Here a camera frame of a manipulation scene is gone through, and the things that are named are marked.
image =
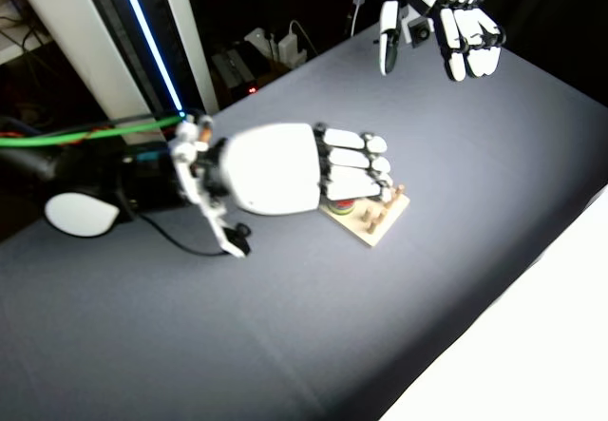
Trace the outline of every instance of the green cable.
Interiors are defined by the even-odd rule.
[[[137,124],[125,128],[100,129],[98,131],[82,131],[80,133],[62,134],[59,136],[35,136],[33,138],[0,138],[0,147],[42,147],[45,145],[58,145],[73,143],[81,139],[113,138],[124,134],[139,133],[152,129],[164,128],[181,122],[181,117],[168,117],[151,124]]]

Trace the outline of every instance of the led light strip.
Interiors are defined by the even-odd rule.
[[[166,66],[164,65],[164,61],[162,60],[161,53],[159,52],[159,48],[156,45],[156,41],[154,40],[154,36],[152,36],[152,31],[150,31],[150,27],[148,26],[147,21],[145,20],[145,16],[143,15],[142,7],[140,6],[139,0],[129,0],[131,4],[131,8],[135,12],[135,16],[137,17],[137,21],[140,23],[140,27],[143,31],[143,36],[145,37],[145,41],[148,43],[150,47],[150,51],[152,52],[152,56],[156,61],[156,65],[159,68],[159,72],[161,73],[162,79],[164,80],[164,84],[171,95],[171,99],[173,100],[173,105],[175,109],[182,110],[183,107],[181,105],[180,97],[178,96],[178,92],[173,86],[173,82],[171,82],[171,77],[169,77],[169,72],[167,71]]]

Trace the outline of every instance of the white cable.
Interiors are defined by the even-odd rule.
[[[354,27],[357,24],[357,15],[359,15],[359,8],[361,8],[360,5],[357,5],[356,10],[354,10],[354,16],[352,17],[352,25],[351,25],[351,37],[354,36]]]
[[[295,19],[294,19],[294,20],[292,20],[292,21],[289,23],[289,32],[290,32],[291,34],[294,34],[294,24],[296,24],[296,25],[297,25],[297,26],[300,28],[300,31],[302,31],[302,34],[304,35],[304,37],[305,37],[305,38],[306,38],[306,40],[308,41],[309,46],[310,46],[310,47],[311,47],[311,49],[313,50],[314,55],[316,55],[316,56],[318,57],[318,56],[319,56],[319,52],[316,50],[316,48],[314,48],[314,44],[313,44],[313,42],[311,41],[311,38],[309,38],[309,37],[308,37],[308,34],[306,34],[306,31],[304,30],[304,28],[302,28],[302,25],[301,25],[301,24],[300,24],[300,23],[299,23],[297,20],[295,20]]]

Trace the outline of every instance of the white robotic hand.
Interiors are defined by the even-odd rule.
[[[437,40],[446,62],[448,76],[463,81],[472,77],[490,75],[498,66],[501,46],[506,37],[504,30],[479,8],[481,0],[407,0],[407,15],[401,18],[403,0],[389,0],[380,15],[380,71],[388,74],[397,57],[399,35],[403,31],[408,43],[412,42],[409,23],[421,14],[428,17],[427,28],[419,33],[428,36],[436,31]]]
[[[390,199],[390,164],[382,156],[387,144],[370,133],[269,124],[210,149],[211,119],[205,117],[198,125],[180,124],[176,134],[171,148],[181,187],[211,223],[219,246],[237,257],[249,253],[248,230],[223,221],[222,195],[259,215],[314,210],[323,197]]]

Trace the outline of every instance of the table surface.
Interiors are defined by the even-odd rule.
[[[608,109],[505,51],[451,83],[434,43],[381,77],[375,29],[218,115],[386,137],[405,215],[373,250],[319,212],[248,223],[245,260],[146,223],[0,246],[7,419],[377,419],[608,181]],[[211,248],[195,209],[155,217]]]

